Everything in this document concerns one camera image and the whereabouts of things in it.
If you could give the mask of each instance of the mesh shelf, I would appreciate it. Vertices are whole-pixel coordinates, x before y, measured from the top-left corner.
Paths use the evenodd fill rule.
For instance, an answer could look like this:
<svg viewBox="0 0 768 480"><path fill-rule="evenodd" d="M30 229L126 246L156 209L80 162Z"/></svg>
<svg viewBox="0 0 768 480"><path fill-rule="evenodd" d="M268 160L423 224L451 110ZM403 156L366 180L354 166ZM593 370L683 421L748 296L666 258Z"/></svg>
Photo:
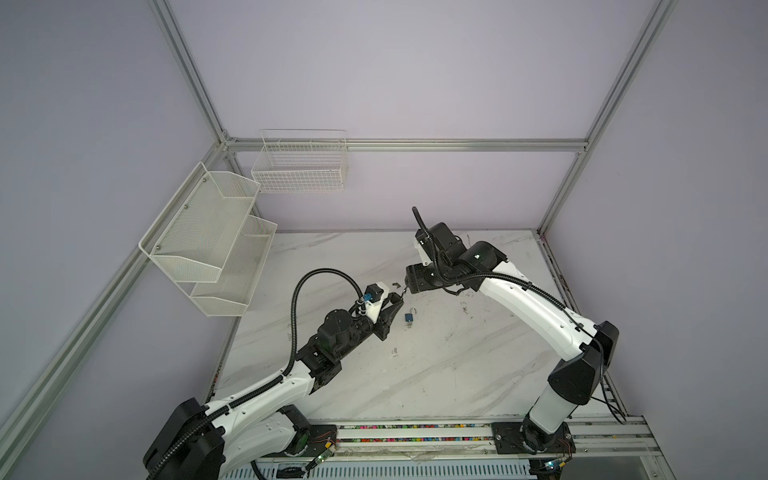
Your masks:
<svg viewBox="0 0 768 480"><path fill-rule="evenodd" d="M184 206L145 251L174 282L219 280L259 190L250 178L200 167L204 174Z"/></svg>
<svg viewBox="0 0 768 480"><path fill-rule="evenodd" d="M242 316L256 290L277 225L249 215L216 283L197 283L190 298L208 316Z"/></svg>
<svg viewBox="0 0 768 480"><path fill-rule="evenodd" d="M346 132L262 130L264 146L251 175L265 194L344 190Z"/></svg>

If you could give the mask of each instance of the robotic arm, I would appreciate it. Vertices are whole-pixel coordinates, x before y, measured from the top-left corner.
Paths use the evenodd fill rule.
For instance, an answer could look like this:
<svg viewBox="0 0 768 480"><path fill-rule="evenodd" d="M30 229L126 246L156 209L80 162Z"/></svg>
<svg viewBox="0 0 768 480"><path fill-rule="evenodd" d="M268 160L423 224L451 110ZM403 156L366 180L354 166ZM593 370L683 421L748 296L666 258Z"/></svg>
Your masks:
<svg viewBox="0 0 768 480"><path fill-rule="evenodd" d="M561 361L548 385L520 425L515 442L530 453L543 452L562 439L564 420L585 405L611 363L618 330L595 325L528 281L490 243L466 248L444 224L427 229L413 207L419 230L414 244L421 263L406 267L411 293L461 285L484 293L508 308L541 335ZM296 298L316 273L345 277L358 295L348 310L326 315L317 334L296 351ZM341 371L341 360L372 334L384 340L403 305L384 283L362 293L354 281L333 269L318 269L301 279L291 306L293 345L288 366L247 389L201 406L179 405L144 456L147 480L214 480L255 458L274 453L300 454L310 424L291 405L325 386Z"/></svg>

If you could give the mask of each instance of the marble table surface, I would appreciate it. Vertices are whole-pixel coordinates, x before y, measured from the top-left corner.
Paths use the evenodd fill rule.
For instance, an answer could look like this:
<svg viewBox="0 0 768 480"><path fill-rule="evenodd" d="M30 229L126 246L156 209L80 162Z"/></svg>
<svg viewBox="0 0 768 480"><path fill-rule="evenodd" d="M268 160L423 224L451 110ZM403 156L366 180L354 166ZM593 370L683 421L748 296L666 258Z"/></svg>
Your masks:
<svg viewBox="0 0 768 480"><path fill-rule="evenodd" d="M455 233L466 246L490 242L534 283L560 297L530 230ZM403 285L406 266L419 262L413 235L278 233L214 398L232 395L285 366L290 300L304 273L336 268L363 290L377 281ZM330 310L347 308L354 300L354 290L340 277L321 274L308 280L298 301L299 348ZM409 329L404 314L411 308L417 314ZM533 329L481 293L407 293L387 340L369 337L342 361L342 371L329 385L296 405L314 420L524 415L557 361ZM574 416L608 413L593 400Z"/></svg>

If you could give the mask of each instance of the gray wall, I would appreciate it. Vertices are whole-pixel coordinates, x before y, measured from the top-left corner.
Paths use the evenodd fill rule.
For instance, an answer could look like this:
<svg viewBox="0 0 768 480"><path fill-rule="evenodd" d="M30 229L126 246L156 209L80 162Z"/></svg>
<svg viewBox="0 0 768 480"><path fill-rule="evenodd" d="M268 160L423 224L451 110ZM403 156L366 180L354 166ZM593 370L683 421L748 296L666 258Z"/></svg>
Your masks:
<svg viewBox="0 0 768 480"><path fill-rule="evenodd" d="M0 65L4 422L213 138L145 0L3 2ZM205 391L231 319L153 266L135 288L15 478L136 478ZM110 432L129 466L97 475Z"/></svg>
<svg viewBox="0 0 768 480"><path fill-rule="evenodd" d="M757 478L764 456L766 21L680 2L549 235L679 480Z"/></svg>

